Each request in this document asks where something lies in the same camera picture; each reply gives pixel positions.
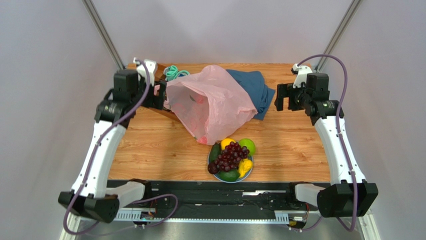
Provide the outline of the blue cloth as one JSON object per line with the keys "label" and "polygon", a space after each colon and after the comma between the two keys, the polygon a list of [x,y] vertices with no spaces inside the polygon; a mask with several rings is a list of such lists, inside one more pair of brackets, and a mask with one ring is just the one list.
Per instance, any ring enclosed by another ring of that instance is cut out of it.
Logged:
{"label": "blue cloth", "polygon": [[265,78],[260,71],[226,70],[234,80],[248,93],[257,114],[253,117],[263,121],[270,108],[275,90],[266,85]]}

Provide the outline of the pink plastic bag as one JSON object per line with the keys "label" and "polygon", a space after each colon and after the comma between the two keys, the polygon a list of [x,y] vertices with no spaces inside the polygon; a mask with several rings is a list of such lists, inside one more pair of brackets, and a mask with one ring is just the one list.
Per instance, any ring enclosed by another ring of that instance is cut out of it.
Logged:
{"label": "pink plastic bag", "polygon": [[166,98],[169,109],[204,145],[229,137],[258,113],[249,94],[218,65],[168,82]]}

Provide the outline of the light green fake apple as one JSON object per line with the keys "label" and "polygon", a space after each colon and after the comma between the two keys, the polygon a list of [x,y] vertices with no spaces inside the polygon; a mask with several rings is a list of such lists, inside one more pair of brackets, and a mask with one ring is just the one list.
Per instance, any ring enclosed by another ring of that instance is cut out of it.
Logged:
{"label": "light green fake apple", "polygon": [[241,147],[246,147],[248,149],[249,151],[248,155],[250,157],[256,153],[256,145],[251,139],[242,138],[238,143]]}

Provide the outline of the green fake avocado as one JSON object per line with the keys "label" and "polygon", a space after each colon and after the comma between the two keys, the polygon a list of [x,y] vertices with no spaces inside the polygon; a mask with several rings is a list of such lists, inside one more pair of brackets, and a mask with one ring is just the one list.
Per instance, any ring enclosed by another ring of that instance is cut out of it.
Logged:
{"label": "green fake avocado", "polygon": [[222,153],[222,147],[220,143],[215,143],[210,150],[209,156],[208,156],[208,162],[214,162],[218,156]]}

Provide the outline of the yellow fake lemon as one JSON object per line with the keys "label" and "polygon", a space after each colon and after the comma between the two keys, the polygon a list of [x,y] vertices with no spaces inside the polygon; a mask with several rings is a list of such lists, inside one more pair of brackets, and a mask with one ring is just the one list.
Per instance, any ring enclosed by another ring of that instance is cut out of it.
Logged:
{"label": "yellow fake lemon", "polygon": [[231,143],[235,144],[236,141],[232,138],[225,138],[220,142],[220,147],[222,150],[225,150],[227,146],[229,146]]}

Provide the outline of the yellow fake pear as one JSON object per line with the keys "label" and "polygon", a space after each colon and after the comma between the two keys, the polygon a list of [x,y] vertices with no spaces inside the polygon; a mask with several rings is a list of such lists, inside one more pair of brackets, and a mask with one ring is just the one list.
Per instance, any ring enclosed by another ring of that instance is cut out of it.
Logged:
{"label": "yellow fake pear", "polygon": [[243,178],[253,168],[253,165],[253,161],[248,158],[241,160],[237,169],[239,177]]}

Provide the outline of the dark red fake fruit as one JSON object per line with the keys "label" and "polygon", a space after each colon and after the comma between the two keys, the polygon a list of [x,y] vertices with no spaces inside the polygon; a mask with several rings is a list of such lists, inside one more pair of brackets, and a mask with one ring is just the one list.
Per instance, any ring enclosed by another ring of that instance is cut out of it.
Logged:
{"label": "dark red fake fruit", "polygon": [[217,167],[217,164],[214,161],[208,164],[207,170],[212,175],[215,175],[220,171],[220,169]]}

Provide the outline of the fake purple grapes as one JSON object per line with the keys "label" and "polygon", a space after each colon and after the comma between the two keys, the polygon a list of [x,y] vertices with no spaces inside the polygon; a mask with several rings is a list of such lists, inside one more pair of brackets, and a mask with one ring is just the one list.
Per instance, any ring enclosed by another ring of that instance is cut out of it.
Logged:
{"label": "fake purple grapes", "polygon": [[241,147],[240,144],[236,141],[236,143],[231,143],[224,150],[221,151],[221,154],[216,159],[216,164],[218,164],[218,160],[227,160],[227,159],[248,159],[249,158],[249,150],[244,146]]}

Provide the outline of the blue plate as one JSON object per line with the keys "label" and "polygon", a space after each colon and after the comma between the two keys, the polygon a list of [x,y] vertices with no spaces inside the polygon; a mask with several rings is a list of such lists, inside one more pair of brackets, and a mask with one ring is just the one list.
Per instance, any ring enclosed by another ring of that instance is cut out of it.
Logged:
{"label": "blue plate", "polygon": [[[220,180],[217,177],[217,174],[211,174],[211,175],[213,175],[213,177],[215,177],[220,182],[227,183],[227,184],[235,184],[235,183],[242,182],[242,181],[246,180],[249,177],[249,175],[252,173],[252,171],[254,169],[254,159],[252,157],[249,157],[248,159],[252,160],[252,162],[253,162],[252,169],[244,177],[239,177],[239,179],[237,181],[235,181],[235,182],[225,182],[225,181]],[[228,172],[229,170],[232,170],[232,169],[237,169],[238,170],[239,163],[240,163],[241,160],[243,160],[243,159],[240,158],[240,157],[237,157],[236,159],[225,159],[225,160],[223,160],[223,159],[220,160],[219,159],[217,161],[217,168],[219,169],[219,172],[220,171]],[[207,170],[208,170],[209,158],[207,158],[206,163],[207,163]]]}

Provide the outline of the green fake lime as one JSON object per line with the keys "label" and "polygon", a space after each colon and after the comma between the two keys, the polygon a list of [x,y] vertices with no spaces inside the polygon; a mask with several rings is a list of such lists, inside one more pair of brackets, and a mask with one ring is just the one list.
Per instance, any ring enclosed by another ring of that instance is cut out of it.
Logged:
{"label": "green fake lime", "polygon": [[224,182],[236,182],[240,178],[240,173],[237,169],[231,169],[229,171],[219,171],[216,176]]}

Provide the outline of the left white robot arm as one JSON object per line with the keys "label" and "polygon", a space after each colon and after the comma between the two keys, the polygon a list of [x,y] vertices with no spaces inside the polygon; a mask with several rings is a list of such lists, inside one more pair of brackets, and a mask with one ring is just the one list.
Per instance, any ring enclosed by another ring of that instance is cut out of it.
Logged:
{"label": "left white robot arm", "polygon": [[80,217],[112,222],[119,209],[142,200],[150,184],[131,179],[124,185],[108,188],[108,175],[136,109],[157,107],[162,96],[154,95],[154,70],[124,69],[113,76],[113,88],[97,105],[92,140],[83,167],[69,191],[62,191],[58,203]]}

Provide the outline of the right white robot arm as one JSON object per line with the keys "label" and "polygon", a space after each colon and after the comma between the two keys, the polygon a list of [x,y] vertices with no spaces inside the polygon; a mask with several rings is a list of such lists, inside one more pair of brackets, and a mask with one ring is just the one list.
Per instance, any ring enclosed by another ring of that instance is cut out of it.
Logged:
{"label": "right white robot arm", "polygon": [[320,187],[308,182],[289,185],[293,205],[302,203],[318,208],[324,218],[363,217],[379,194],[375,183],[367,182],[360,170],[346,134],[344,113],[339,101],[330,99],[329,77],[309,73],[301,82],[277,85],[275,107],[304,111],[315,127],[328,161],[330,185]]}

